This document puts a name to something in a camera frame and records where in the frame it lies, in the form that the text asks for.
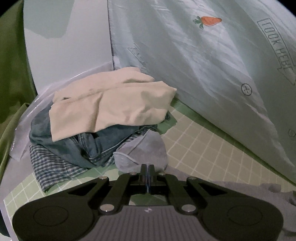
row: carrot print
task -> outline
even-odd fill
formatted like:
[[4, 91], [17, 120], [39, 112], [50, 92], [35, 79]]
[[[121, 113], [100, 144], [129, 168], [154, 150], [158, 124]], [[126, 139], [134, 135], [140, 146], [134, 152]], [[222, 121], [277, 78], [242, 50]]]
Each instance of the carrot print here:
[[199, 24], [200, 28], [203, 29], [203, 26], [206, 25], [208, 27], [214, 26], [217, 23], [222, 22], [221, 18], [213, 18], [213, 17], [199, 17], [197, 16], [196, 19], [193, 20], [195, 24]]

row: crosshair symbol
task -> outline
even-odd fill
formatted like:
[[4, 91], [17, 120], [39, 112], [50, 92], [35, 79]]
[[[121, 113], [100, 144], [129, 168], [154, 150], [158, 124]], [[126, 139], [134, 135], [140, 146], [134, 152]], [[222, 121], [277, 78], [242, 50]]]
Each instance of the crosshair symbol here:
[[252, 94], [252, 88], [248, 84], [242, 84], [242, 93], [246, 96], [250, 96]]
[[147, 212], [147, 213], [150, 213], [150, 212], [152, 212], [152, 209], [151, 208], [146, 208], [144, 211]]
[[296, 136], [295, 131], [293, 131], [292, 129], [289, 129], [288, 134], [289, 134], [290, 137]]

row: grid pattern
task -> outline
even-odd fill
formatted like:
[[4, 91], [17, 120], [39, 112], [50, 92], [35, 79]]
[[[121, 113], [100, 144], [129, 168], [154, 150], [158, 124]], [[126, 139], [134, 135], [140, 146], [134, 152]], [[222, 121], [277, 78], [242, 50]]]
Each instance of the grid pattern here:
[[66, 190], [102, 175], [109, 177], [110, 180], [116, 180], [119, 176], [115, 165], [92, 168], [91, 170], [79, 175], [77, 178], [54, 185], [48, 192], [44, 193], [37, 183], [34, 173], [32, 173], [4, 199], [4, 204], [10, 222], [12, 221], [12, 217], [16, 210], [27, 202]]
[[[158, 125], [168, 154], [169, 165], [189, 175], [207, 181], [231, 181], [259, 185], [277, 183], [282, 191], [296, 187], [276, 173], [256, 155], [202, 116], [173, 100], [169, 111], [172, 118]], [[16, 210], [29, 201], [77, 186], [101, 175], [116, 180], [119, 176], [115, 165], [92, 168], [70, 181], [54, 185], [44, 193], [34, 173], [22, 181], [5, 199], [10, 221]], [[134, 195], [130, 205], [164, 205], [162, 196]]]
[[207, 129], [207, 123], [202, 126], [173, 107], [170, 112], [177, 123], [162, 134], [170, 166], [207, 181], [277, 183], [282, 191], [296, 190], [246, 152]]

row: green fabric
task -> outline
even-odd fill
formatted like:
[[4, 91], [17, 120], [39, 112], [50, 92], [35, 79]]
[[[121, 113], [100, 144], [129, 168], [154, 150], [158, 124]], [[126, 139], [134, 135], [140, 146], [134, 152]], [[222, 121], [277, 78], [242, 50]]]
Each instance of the green fabric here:
[[24, 103], [18, 111], [13, 115], [13, 117], [10, 119], [10, 122], [8, 123], [7, 127], [5, 128], [1, 138], [0, 138], [0, 182], [3, 177], [3, 173], [5, 170], [6, 162], [8, 160], [8, 155], [10, 151], [10, 146], [13, 141], [14, 137], [14, 131], [17, 127], [18, 121], [21, 117], [21, 115], [25, 112], [25, 110], [28, 108], [29, 104]]
[[13, 132], [21, 114], [36, 97], [28, 68], [23, 1], [0, 17], [0, 181], [5, 169]]
[[163, 122], [157, 125], [157, 131], [161, 135], [166, 133], [170, 128], [175, 126], [177, 123], [176, 118], [170, 112], [168, 112], [168, 115], [170, 117], [169, 120], [164, 120]]

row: white wall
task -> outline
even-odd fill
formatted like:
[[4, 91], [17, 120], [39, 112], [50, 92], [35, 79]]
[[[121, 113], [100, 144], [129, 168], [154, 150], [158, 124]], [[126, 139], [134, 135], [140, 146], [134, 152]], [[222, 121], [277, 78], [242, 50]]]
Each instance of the white wall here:
[[24, 30], [38, 93], [112, 63], [107, 0], [25, 0]]

